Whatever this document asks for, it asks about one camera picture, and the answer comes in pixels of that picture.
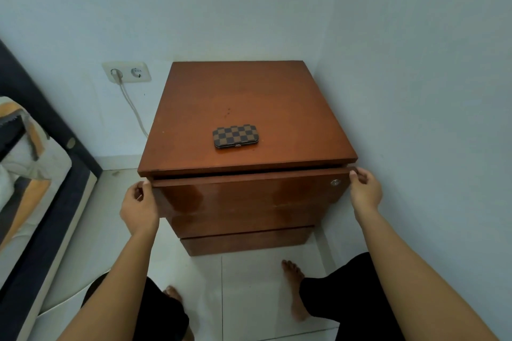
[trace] forearm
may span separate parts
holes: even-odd
[[[497,339],[378,211],[362,213],[359,219],[382,288],[407,341]]]
[[[133,337],[156,231],[131,236],[112,269],[58,341]]]

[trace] white power cord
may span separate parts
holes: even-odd
[[[121,71],[119,69],[112,69],[110,71],[110,74],[112,74],[112,77],[116,81],[117,85],[119,85],[119,87],[121,88],[121,92],[123,93],[123,96],[125,97],[126,102],[131,107],[131,110],[133,111],[133,113],[135,114],[135,117],[137,118],[137,121],[139,122],[139,126],[140,126],[142,133],[147,138],[147,132],[144,128],[144,124],[142,124],[142,120],[140,119],[139,112],[135,108],[135,105],[133,105],[133,103],[131,102],[130,96],[128,96],[128,92],[126,92],[125,85],[123,84],[123,80],[122,80],[123,75],[122,75]]]

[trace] person's left arm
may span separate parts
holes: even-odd
[[[131,238],[103,282],[57,341],[131,341],[158,229],[158,210],[145,181],[143,200],[137,201],[137,183],[126,192],[121,218]]]

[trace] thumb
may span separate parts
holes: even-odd
[[[350,170],[349,177],[352,186],[359,186],[361,184],[361,182],[359,182],[359,177],[357,176],[357,173],[354,170]]]
[[[144,179],[144,182],[142,183],[142,192],[144,193],[144,200],[155,199],[155,197],[153,197],[151,182],[147,179]]]

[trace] black pants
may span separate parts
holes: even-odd
[[[89,287],[82,306],[85,305],[94,291],[96,291],[106,275],[100,276]],[[181,341],[188,327],[189,317],[185,314],[183,305],[178,300],[168,297],[160,291],[155,282],[150,280],[150,278],[146,278],[133,340],[162,339]]]
[[[336,340],[404,340],[368,252],[325,278],[304,278],[300,296],[313,317],[339,322]]]

